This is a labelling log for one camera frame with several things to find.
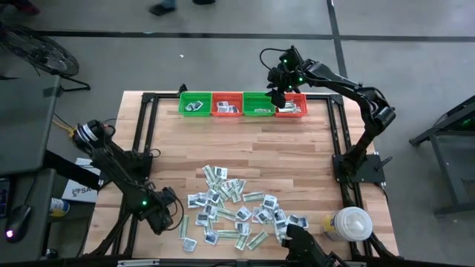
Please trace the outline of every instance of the wooden table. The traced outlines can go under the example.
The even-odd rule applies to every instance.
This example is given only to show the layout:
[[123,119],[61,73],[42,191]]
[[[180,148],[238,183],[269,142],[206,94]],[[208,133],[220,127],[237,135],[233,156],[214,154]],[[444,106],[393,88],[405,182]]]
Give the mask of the wooden table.
[[[126,91],[122,98],[114,141],[124,150],[132,147],[142,94],[142,91]],[[177,99],[161,99],[159,104],[151,146],[162,151],[161,157],[154,160],[151,171],[157,188],[171,186],[186,205],[188,194],[208,189],[201,171],[203,166],[229,168],[229,179],[247,181],[244,193],[263,191],[276,196],[287,216],[308,217],[308,231],[326,252],[334,251],[340,257],[350,259],[347,242],[330,242],[320,230],[323,216],[343,208],[340,189],[333,178],[331,156],[334,150],[325,101],[308,101],[309,113],[301,119],[248,116],[185,118],[178,113],[177,105]],[[345,99],[345,110],[351,139],[356,142],[364,131],[358,105]],[[338,117],[337,126],[342,137]],[[342,138],[340,143],[344,151]],[[383,193],[374,185],[361,184],[361,194],[364,207],[373,220],[374,231],[388,249],[397,254]],[[94,250],[112,229],[117,221],[121,199],[122,194],[114,184],[100,191],[85,253]],[[225,205],[236,211],[243,202],[234,205],[228,200]],[[250,202],[245,206],[252,211],[258,203]],[[188,237],[198,241],[193,253],[182,250],[183,241],[178,239],[178,229],[157,236],[143,221],[137,229],[134,257],[284,260],[288,254],[286,248],[279,246],[272,226],[254,223],[251,223],[252,236],[248,242],[261,229],[269,234],[267,240],[254,251],[248,248],[237,250],[235,240],[219,240],[216,246],[206,244],[203,227],[194,224],[198,211],[201,209],[185,207],[185,214],[189,215]],[[180,219],[179,215],[180,212],[174,217],[175,222]],[[121,249],[125,247],[128,229],[127,225]],[[214,229],[234,229],[234,222],[219,218]]]

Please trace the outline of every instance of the cable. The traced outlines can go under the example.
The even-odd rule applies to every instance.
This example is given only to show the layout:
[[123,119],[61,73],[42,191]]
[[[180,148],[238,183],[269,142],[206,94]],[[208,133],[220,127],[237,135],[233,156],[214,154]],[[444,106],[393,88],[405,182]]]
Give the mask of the cable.
[[386,203],[389,205],[389,199],[387,198],[386,190],[379,183],[375,182],[374,184],[383,191],[383,194],[386,197]]
[[152,158],[157,158],[157,157],[159,157],[159,156],[162,155],[162,151],[160,151],[160,149],[154,148],[154,149],[151,149],[151,150],[150,150],[150,152],[152,152],[152,151],[157,151],[157,152],[158,152],[158,155],[156,155],[156,156],[154,156],[153,153],[150,153],[150,156],[151,156]]
[[54,113],[54,116],[56,116],[62,123],[66,124],[67,126],[69,126],[69,128],[73,129],[73,126],[71,126],[70,124],[68,124],[65,120],[61,119],[60,116],[58,116],[58,114],[56,114],[56,112]]
[[58,127],[60,127],[61,129],[66,130],[69,134],[74,133],[74,130],[73,130],[73,129],[68,128],[68,127],[66,127],[66,126],[64,126],[64,125],[62,125],[62,124],[60,124],[60,123],[57,122],[55,119],[53,119],[53,123],[56,124],[56,125],[58,125]]
[[104,122],[110,122],[110,121],[113,121],[113,120],[117,120],[117,118],[106,119],[106,120],[105,120],[105,121],[103,121],[102,123],[104,123]]
[[27,197],[24,199],[23,205],[27,205],[28,199],[30,198],[30,195],[31,195],[31,191],[33,190],[33,187],[35,187],[35,184],[36,184],[36,175],[33,178],[33,183],[30,186],[30,190],[28,191]]
[[183,204],[181,203],[181,200],[174,194],[174,193],[171,193],[169,191],[169,193],[178,201],[178,203],[180,204],[181,206],[181,218],[180,218],[180,221],[176,224],[176,226],[174,226],[173,228],[168,228],[166,229],[167,231],[172,231],[176,228],[178,228],[178,226],[180,226],[181,222],[183,221],[183,218],[185,216],[185,208],[183,207]]
[[266,49],[263,49],[263,50],[261,51],[261,53],[259,54],[259,59],[260,59],[262,65],[264,65],[264,67],[267,68],[267,70],[270,70],[270,67],[267,66],[266,63],[264,63],[264,61],[262,60],[262,54],[263,54],[264,52],[268,51],[268,50],[271,50],[271,51],[279,51],[279,52],[288,52],[288,51],[289,51],[289,49],[283,50],[283,49],[277,49],[277,48],[266,48]]

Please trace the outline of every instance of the concrete floor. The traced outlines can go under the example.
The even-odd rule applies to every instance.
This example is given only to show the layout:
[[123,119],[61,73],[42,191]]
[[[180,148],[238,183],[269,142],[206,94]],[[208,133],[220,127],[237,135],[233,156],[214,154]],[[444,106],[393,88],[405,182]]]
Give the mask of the concrete floor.
[[[156,18],[153,0],[36,0],[33,18],[7,10],[2,16],[37,30],[95,30],[162,33],[331,34],[325,0],[217,0],[198,7],[178,1],[176,13]],[[335,0],[340,34],[371,36],[472,36],[475,1]],[[304,57],[338,70],[332,40],[54,38],[78,59],[77,79],[91,92],[66,93],[56,112],[70,123],[117,114],[124,90],[263,90],[266,69],[258,61],[265,47],[295,45]],[[342,42],[348,76],[381,89],[396,107],[395,122],[375,141],[385,167],[390,211],[400,255],[412,260],[475,265],[475,212],[436,219],[450,204],[432,148],[408,140],[474,94],[473,42]],[[28,64],[0,52],[0,74],[35,76]],[[271,65],[278,54],[266,55]],[[304,88],[305,91],[328,91]],[[81,153],[53,129],[50,149],[74,160]],[[50,246],[75,256],[86,222],[57,226]]]

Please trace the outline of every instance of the black metal frame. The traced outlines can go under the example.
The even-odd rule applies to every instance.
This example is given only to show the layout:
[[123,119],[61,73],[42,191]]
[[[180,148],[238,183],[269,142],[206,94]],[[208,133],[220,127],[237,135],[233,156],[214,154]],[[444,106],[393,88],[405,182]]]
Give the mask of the black metal frame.
[[448,184],[448,189],[453,202],[452,206],[445,208],[438,208],[434,211],[434,215],[442,216],[446,214],[453,214],[463,211],[475,211],[475,202],[470,200],[467,195],[462,179],[457,179],[449,174],[449,163],[444,157],[440,149],[439,136],[475,136],[474,131],[458,131],[455,126],[475,114],[475,96],[465,100],[463,103],[457,105],[455,108],[448,111],[447,118],[441,122],[436,123],[432,128],[419,134],[417,137],[409,140],[412,146],[419,146],[424,141],[430,141],[434,153],[439,163],[442,176]]
[[[151,104],[151,114],[150,114],[150,120],[148,122],[148,128],[147,128],[147,134],[145,137],[145,144],[144,144],[144,151],[143,153],[149,153],[151,149],[151,142],[152,142],[152,136],[155,128],[155,120],[157,118],[157,111],[158,111],[158,105],[160,102],[160,99],[179,99],[180,94],[186,91],[186,86],[182,85],[178,93],[144,93],[142,95],[142,101],[141,101],[141,106],[140,106],[140,112],[139,112],[139,118],[137,120],[137,127],[135,131],[135,136],[134,136],[134,143],[132,146],[132,149],[135,151],[138,151],[139,145],[140,145],[140,137],[142,136],[142,131],[143,131],[143,124],[145,120],[145,112],[148,107],[148,104]],[[343,138],[345,141],[345,148],[348,149],[351,146],[351,139],[350,139],[350,132],[348,130],[348,124],[347,124],[347,118],[346,118],[346,113],[344,110],[344,102],[343,102],[343,97],[339,94],[307,94],[306,95],[307,100],[321,100],[325,101],[327,103],[327,110],[328,110],[328,116],[330,120],[330,130],[332,133],[332,143],[333,143],[333,148],[335,150],[335,154],[339,155],[341,154],[341,148],[339,144],[339,138],[338,138],[338,130],[336,127],[336,119],[335,119],[335,113],[334,113],[334,106],[337,105],[338,107],[338,115],[340,116],[341,120],[341,126],[343,130]],[[149,177],[150,175],[150,170],[151,170],[151,161],[148,163],[148,166],[146,169],[146,174],[144,174],[146,177]],[[341,189],[341,195],[343,198],[343,204],[344,207],[349,207],[352,204],[351,199],[350,199],[350,192],[348,191],[348,186],[345,183],[340,182],[340,189]],[[359,208],[364,208],[363,206],[363,199],[361,198],[361,191],[359,188],[359,184],[356,182],[353,182],[353,191],[355,194],[355,201],[356,201],[356,206]],[[120,206],[120,212],[119,212],[119,220],[122,219],[123,216],[127,214],[127,211],[125,210],[125,203],[124,199],[122,199],[122,203]],[[128,240],[127,240],[127,245],[125,247],[125,250],[123,252],[124,255],[126,256],[132,256],[133,250],[134,250],[134,245],[135,245],[135,237],[137,234],[137,219],[135,217],[132,217],[130,229],[128,232]],[[117,235],[117,238],[114,241],[114,244],[112,246],[112,254],[119,254],[120,251],[120,241],[122,240],[122,232],[120,232]],[[371,245],[368,240],[363,242],[364,244],[364,255],[366,256],[372,256],[373,252],[371,249]],[[358,248],[356,246],[355,242],[350,242],[350,251],[351,251],[351,257],[352,259],[355,259],[356,257],[361,256],[360,252],[358,251]],[[197,263],[196,260],[185,260],[187,263]],[[200,263],[208,263],[208,264],[213,264],[216,263],[216,260],[199,260]],[[276,266],[276,263],[278,264],[284,264],[285,261],[279,261],[279,260],[263,260],[259,261],[260,266]]]

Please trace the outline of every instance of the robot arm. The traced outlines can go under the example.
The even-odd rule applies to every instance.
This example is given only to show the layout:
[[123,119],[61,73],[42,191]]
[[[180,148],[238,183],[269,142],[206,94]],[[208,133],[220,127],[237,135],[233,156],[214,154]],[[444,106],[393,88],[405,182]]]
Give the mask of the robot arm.
[[285,53],[279,57],[281,63],[277,67],[269,68],[264,64],[269,68],[267,79],[270,84],[267,87],[273,89],[267,93],[267,96],[271,96],[272,104],[283,108],[285,106],[284,94],[291,91],[300,93],[298,87],[304,84],[311,87],[329,88],[358,103],[364,122],[364,133],[356,145],[346,152],[341,161],[343,173],[355,174],[364,160],[367,147],[396,118],[395,108],[389,105],[377,88],[366,88],[341,77],[321,62],[311,59],[304,61],[293,46],[288,50],[280,51],[285,51]]

